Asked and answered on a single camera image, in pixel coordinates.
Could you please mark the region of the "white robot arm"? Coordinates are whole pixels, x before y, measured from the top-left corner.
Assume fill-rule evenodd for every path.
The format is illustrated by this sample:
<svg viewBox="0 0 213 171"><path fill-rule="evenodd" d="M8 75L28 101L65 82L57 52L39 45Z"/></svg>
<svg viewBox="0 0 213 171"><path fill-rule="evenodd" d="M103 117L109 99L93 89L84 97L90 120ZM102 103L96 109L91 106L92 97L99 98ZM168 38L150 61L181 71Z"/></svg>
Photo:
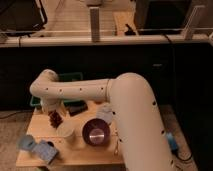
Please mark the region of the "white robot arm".
<svg viewBox="0 0 213 171"><path fill-rule="evenodd" d="M108 102L114 113L128 171L176 171L158 104L149 82L137 73L114 79L61 82L55 71L43 70L30 93L52 111L64 99Z"/></svg>

